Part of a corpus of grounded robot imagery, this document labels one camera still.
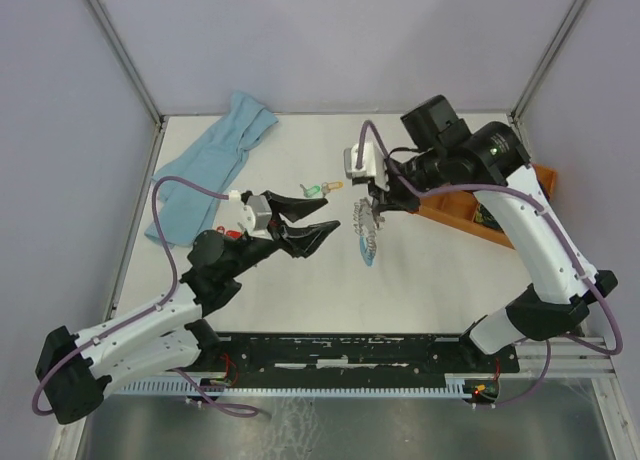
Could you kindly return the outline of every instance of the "orange wooden box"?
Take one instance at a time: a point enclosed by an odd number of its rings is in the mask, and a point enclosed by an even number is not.
[[[534,165],[533,167],[538,180],[549,194],[549,198],[552,198],[558,173],[551,168],[540,165]],[[513,248],[513,245],[511,245],[511,242],[503,232],[493,230],[473,221],[479,206],[480,204],[476,197],[472,194],[456,192],[422,199],[418,214],[476,237]]]

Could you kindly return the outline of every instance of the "gray wall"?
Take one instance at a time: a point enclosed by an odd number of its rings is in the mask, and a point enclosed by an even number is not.
[[[559,170],[560,217],[599,268],[626,340],[615,360],[640,420],[640,10],[638,0],[593,0],[525,118],[534,153]],[[601,316],[593,322],[609,334]]]
[[[571,0],[104,0],[163,113],[509,109]]]
[[[48,450],[35,363],[50,330],[99,321],[152,133],[81,0],[0,0],[3,459]]]

